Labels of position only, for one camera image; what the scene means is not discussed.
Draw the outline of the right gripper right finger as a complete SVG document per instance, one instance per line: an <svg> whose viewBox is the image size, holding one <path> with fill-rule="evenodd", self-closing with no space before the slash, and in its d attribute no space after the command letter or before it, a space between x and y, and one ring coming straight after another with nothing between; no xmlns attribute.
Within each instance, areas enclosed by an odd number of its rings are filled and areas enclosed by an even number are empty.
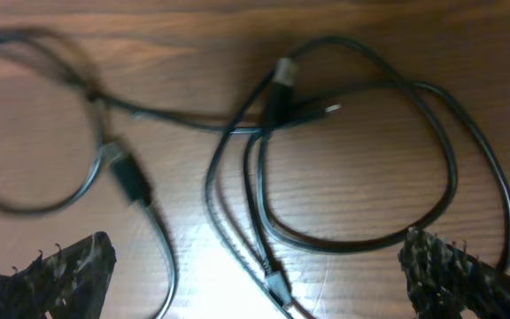
<svg viewBox="0 0 510 319"><path fill-rule="evenodd" d="M424 230L411 228L398 253L417 318L510 318L510 276Z"/></svg>

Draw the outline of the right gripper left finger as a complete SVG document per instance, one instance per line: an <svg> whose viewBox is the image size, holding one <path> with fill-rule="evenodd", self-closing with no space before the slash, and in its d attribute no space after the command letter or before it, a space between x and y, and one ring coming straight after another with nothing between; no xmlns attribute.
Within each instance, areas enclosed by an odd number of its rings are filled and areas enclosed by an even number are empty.
<svg viewBox="0 0 510 319"><path fill-rule="evenodd" d="M24 269L0 272L0 318L98 319L116 264L112 241L98 231Z"/></svg>

